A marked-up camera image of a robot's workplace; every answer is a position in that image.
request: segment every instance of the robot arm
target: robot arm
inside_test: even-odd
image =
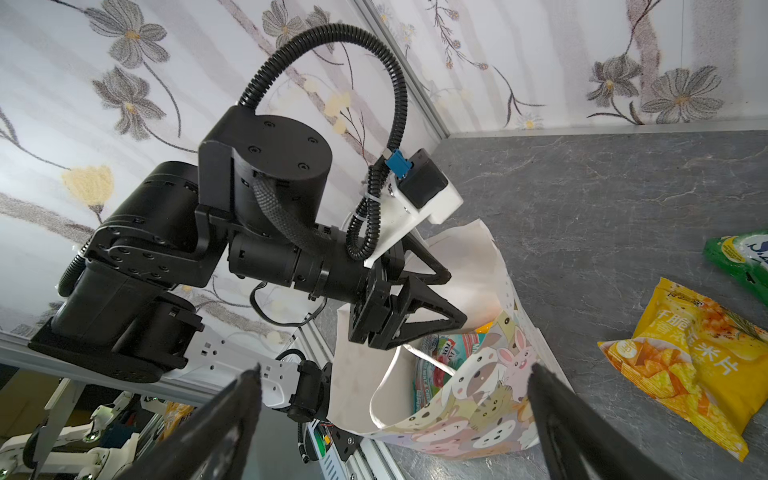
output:
[[[346,233],[315,223],[332,163],[325,139],[299,121],[254,114],[281,71],[335,41],[367,48],[384,63],[396,106],[386,149],[369,169]],[[371,348],[463,326],[466,315],[429,288],[450,272],[410,233],[424,219],[442,222],[462,199],[424,150],[402,156],[406,109],[400,67],[376,37],[341,24],[297,35],[205,137],[198,166],[159,164],[96,229],[62,276],[67,301],[29,347],[128,382],[168,376],[219,389],[259,363],[268,406],[295,419],[322,418],[329,366],[225,345],[170,291],[206,286],[228,248],[230,271],[241,278],[351,303],[349,339]],[[404,271],[408,251],[435,273]],[[402,286],[398,295],[390,293],[395,285]],[[439,319],[406,323],[421,308]]]

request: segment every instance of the white paper bag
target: white paper bag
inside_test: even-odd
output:
[[[538,434],[525,391],[530,365],[522,357],[531,354],[532,362],[544,363],[566,385],[568,381],[523,310],[488,228],[476,220],[426,243],[452,274],[447,284],[432,288],[467,315],[461,331],[490,322],[493,327],[439,394],[414,412],[416,357],[402,348],[384,351],[349,342],[349,305],[345,305],[338,310],[328,419],[349,432],[446,458],[481,457],[535,445]],[[416,257],[407,259],[406,270],[431,273]],[[408,322],[434,316],[422,309]],[[411,343],[416,348],[419,344],[420,340]],[[518,356],[520,371],[513,370],[518,368],[513,366]]]

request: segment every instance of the cartoon bunny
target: cartoon bunny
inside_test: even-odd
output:
[[[472,399],[477,404],[483,403],[502,380],[505,368],[498,363],[495,349],[481,348],[459,367],[449,381],[451,388],[441,390],[442,402],[447,403],[453,393],[457,400]]]
[[[514,355],[509,349],[498,349],[498,361],[507,367],[502,383],[512,387],[512,399],[520,402],[528,391],[528,377],[536,363],[536,351],[519,328],[515,329],[515,344],[519,351]]]

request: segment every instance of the wall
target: wall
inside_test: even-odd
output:
[[[0,2],[0,329],[28,338],[61,305],[55,284],[102,219],[160,162],[195,150],[258,67],[308,25],[362,25],[346,0],[29,0]],[[317,129],[333,149],[318,221],[340,225],[392,123],[391,83],[366,51],[341,44],[305,55],[259,113]],[[411,103],[403,150],[437,138]],[[247,305],[255,280],[221,263],[204,289],[177,293],[204,321],[267,354],[293,329]],[[279,321],[314,306],[267,287],[257,299]]]
[[[768,116],[764,0],[371,1],[452,133]]]

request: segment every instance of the snack bag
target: snack bag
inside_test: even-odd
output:
[[[160,440],[165,440],[168,436],[178,428],[179,425],[186,422],[187,419],[194,413],[195,407],[189,406],[185,403],[179,402],[167,402],[165,407],[165,415],[163,416],[163,422],[165,428],[161,434]]]
[[[422,339],[419,349],[443,365],[458,370],[467,357],[478,351],[484,338],[484,333],[432,334]],[[451,376],[424,359],[416,360],[415,372],[413,411],[418,412],[432,401]]]
[[[598,343],[643,392],[731,455],[768,399],[768,333],[712,299],[662,278],[632,339]]]
[[[768,230],[710,238],[704,256],[768,305]]]

